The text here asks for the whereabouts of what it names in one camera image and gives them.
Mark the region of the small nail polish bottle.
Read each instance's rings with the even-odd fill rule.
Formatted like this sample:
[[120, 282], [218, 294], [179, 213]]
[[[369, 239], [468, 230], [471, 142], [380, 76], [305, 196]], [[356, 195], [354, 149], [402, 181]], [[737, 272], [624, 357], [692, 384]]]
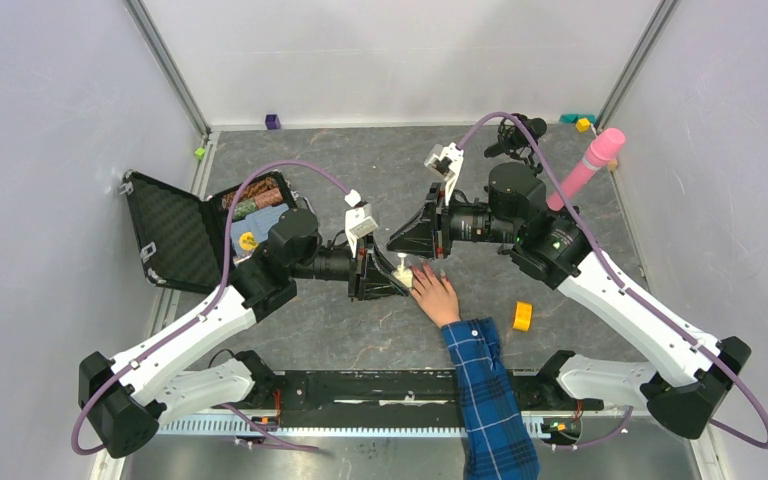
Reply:
[[410, 268], [399, 266], [393, 272], [393, 277], [398, 280], [405, 288], [413, 288], [413, 272]]

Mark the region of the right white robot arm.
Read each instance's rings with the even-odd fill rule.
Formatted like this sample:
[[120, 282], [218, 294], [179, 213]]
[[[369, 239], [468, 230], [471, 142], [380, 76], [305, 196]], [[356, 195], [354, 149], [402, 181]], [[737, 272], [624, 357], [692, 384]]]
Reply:
[[593, 399], [644, 409], [666, 430], [699, 438], [750, 347], [696, 329], [640, 289], [590, 245], [568, 211], [548, 209], [546, 186], [527, 166], [495, 166], [485, 190], [487, 201], [462, 202], [449, 198], [444, 183], [433, 183], [388, 250], [443, 259], [456, 241], [507, 245], [520, 271], [590, 310], [645, 357], [618, 362], [560, 350], [538, 373], [540, 400], [551, 408]]

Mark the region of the blue plaid sleeve forearm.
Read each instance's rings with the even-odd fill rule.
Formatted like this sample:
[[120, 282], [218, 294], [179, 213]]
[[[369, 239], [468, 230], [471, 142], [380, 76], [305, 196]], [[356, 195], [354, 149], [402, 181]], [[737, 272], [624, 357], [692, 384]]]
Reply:
[[457, 321], [441, 328], [455, 368], [466, 432], [466, 479], [536, 479], [538, 455], [517, 404], [495, 323]]

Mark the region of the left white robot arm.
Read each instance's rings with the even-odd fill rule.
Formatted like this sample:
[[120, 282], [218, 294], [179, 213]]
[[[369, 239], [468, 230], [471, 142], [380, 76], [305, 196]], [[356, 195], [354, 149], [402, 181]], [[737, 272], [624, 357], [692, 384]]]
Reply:
[[145, 446], [158, 430], [208, 407], [244, 401], [266, 405], [273, 379], [232, 358], [206, 370], [190, 365], [235, 334], [265, 320], [297, 294], [297, 280], [344, 281], [350, 298], [364, 301], [405, 296], [407, 286], [375, 245], [367, 206], [348, 211], [366, 233], [342, 247], [323, 245], [314, 213], [289, 209], [268, 232], [266, 241], [224, 273], [201, 306], [147, 340], [114, 355], [94, 352], [78, 367], [78, 405], [73, 427], [75, 453], [96, 448], [80, 445], [89, 423], [100, 449], [113, 458]]

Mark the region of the person hand with painted nails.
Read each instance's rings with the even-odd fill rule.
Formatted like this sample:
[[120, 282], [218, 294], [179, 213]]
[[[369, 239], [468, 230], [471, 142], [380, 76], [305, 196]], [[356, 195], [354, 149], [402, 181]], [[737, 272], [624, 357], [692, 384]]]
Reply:
[[461, 320], [457, 294], [447, 276], [437, 275], [428, 264], [412, 266], [411, 295], [438, 328]]

